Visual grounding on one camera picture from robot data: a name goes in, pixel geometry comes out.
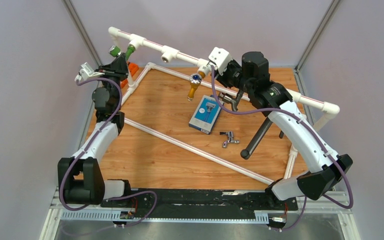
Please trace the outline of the green plastic faucet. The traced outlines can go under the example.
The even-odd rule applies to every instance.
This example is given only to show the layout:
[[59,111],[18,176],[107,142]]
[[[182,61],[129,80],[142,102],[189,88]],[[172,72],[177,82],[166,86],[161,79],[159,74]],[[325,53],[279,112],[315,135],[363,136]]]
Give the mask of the green plastic faucet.
[[125,52],[122,52],[122,50],[117,46],[113,45],[110,47],[108,53],[114,57],[120,57],[121,55],[124,55],[125,60],[128,61],[130,56],[136,51],[136,48],[133,45],[129,45]]

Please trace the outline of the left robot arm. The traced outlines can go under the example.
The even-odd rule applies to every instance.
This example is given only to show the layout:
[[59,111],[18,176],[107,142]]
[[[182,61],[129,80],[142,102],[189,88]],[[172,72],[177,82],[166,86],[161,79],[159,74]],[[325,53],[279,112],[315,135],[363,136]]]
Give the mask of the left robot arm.
[[92,82],[101,82],[101,86],[91,94],[96,117],[92,134],[72,156],[61,158],[57,164],[59,200],[71,211],[111,199],[123,208],[133,201],[126,181],[104,180],[100,169],[104,154],[125,123],[121,82],[128,78],[129,68],[124,52],[114,53],[113,57],[111,63],[97,69],[82,64],[74,80],[77,86]]

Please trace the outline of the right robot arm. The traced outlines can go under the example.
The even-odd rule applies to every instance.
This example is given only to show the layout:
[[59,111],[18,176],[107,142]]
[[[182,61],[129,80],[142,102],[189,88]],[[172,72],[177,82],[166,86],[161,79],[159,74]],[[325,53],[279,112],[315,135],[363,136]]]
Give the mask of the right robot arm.
[[316,130],[304,119],[293,96],[280,83],[272,81],[269,62],[259,51],[242,55],[241,63],[222,48],[215,48],[209,57],[212,83],[219,82],[227,88],[237,88],[230,114],[239,115],[237,105],[243,94],[247,94],[255,113],[262,113],[265,120],[241,156],[248,159],[265,135],[269,123],[277,125],[303,157],[307,172],[296,177],[279,179],[270,184],[265,195],[266,205],[279,209],[287,199],[307,197],[318,200],[324,197],[339,182],[344,182],[349,200],[354,196],[347,171],[353,164],[348,154],[339,154],[327,144]]

